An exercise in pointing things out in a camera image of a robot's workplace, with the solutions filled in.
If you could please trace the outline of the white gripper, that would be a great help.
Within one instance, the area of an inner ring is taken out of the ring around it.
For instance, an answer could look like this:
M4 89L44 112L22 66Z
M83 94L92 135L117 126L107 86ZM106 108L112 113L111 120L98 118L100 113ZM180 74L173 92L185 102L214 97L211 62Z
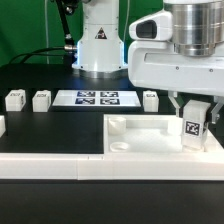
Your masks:
M177 117L178 92L211 95L211 123L224 106L224 10L171 9L129 26L128 75L136 87L168 92Z

